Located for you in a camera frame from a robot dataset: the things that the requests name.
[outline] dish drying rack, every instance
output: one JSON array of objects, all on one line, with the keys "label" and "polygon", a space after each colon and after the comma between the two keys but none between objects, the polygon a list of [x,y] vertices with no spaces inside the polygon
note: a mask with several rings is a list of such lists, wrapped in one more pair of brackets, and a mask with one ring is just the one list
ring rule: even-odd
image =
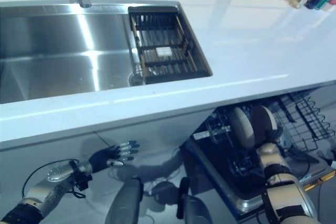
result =
[{"label": "dish drying rack", "polygon": [[229,121],[229,112],[233,107],[240,107],[250,118],[254,106],[266,106],[275,116],[277,124],[283,127],[286,144],[278,143],[282,151],[296,151],[297,155],[318,149],[318,141],[335,136],[330,123],[320,113],[316,103],[306,92],[295,92],[267,99],[255,100],[217,108],[212,115],[196,130],[193,139],[199,141],[208,137],[214,145],[220,145],[223,157],[234,176],[248,176],[255,173],[262,176],[255,149],[240,146]]},{"label": "dish drying rack", "polygon": [[177,8],[130,7],[129,15],[146,84],[209,76]]}]

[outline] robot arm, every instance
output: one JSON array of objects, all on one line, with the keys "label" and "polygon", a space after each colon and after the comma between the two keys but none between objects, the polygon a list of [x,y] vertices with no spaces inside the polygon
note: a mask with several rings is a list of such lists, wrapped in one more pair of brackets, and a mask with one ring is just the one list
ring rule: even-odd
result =
[{"label": "robot arm", "polygon": [[52,169],[40,183],[30,189],[25,198],[10,211],[0,224],[37,224],[54,210],[63,195],[76,186],[80,191],[88,188],[92,173],[110,166],[123,166],[132,160],[131,154],[139,145],[129,141],[120,146],[111,146],[94,153],[88,161],[58,166]]},{"label": "robot arm", "polygon": [[262,199],[270,224],[319,223],[313,203],[278,147],[266,143],[257,149],[257,154],[267,181]]}]

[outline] white countertop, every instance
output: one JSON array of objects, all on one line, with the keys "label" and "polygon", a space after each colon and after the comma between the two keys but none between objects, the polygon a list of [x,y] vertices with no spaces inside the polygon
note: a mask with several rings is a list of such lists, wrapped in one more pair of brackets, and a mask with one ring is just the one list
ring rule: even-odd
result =
[{"label": "white countertop", "polygon": [[[1,0],[12,1],[39,0]],[[155,1],[181,3],[211,77],[1,104],[2,147],[336,80],[335,11],[296,10],[286,0]]]}]

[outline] dishwasher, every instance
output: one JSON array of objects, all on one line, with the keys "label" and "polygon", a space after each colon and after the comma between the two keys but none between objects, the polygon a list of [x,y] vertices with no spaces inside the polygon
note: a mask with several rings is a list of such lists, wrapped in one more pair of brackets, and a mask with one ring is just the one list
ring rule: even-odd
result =
[{"label": "dishwasher", "polygon": [[261,194],[266,181],[256,148],[239,144],[229,112],[238,107],[250,119],[253,107],[267,107],[282,128],[277,145],[283,157],[304,189],[309,190],[335,173],[322,158],[327,155],[326,147],[334,144],[335,130],[312,99],[310,94],[315,90],[220,106],[181,146],[184,156],[201,167],[237,221],[244,222],[263,210]]}]

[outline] stainless steel sink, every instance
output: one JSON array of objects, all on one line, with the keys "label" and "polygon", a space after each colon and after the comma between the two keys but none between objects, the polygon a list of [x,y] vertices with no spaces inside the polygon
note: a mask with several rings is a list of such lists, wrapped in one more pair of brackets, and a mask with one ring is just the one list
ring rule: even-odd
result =
[{"label": "stainless steel sink", "polygon": [[0,103],[148,84],[131,6],[139,4],[1,7]]}]

